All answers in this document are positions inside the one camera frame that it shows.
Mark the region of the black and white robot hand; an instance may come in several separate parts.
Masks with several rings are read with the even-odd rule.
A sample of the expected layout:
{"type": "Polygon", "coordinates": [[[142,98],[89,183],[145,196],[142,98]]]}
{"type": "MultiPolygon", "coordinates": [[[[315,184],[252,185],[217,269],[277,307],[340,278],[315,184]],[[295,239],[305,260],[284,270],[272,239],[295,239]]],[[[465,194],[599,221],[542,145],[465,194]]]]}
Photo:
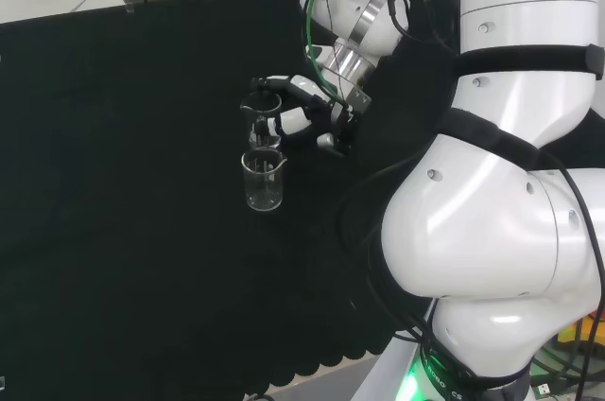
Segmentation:
{"type": "Polygon", "coordinates": [[[253,78],[251,93],[240,104],[247,116],[253,148],[277,148],[285,141],[315,143],[338,155],[350,153],[361,115],[371,99],[352,89],[352,102],[329,97],[301,75],[253,78]]]}

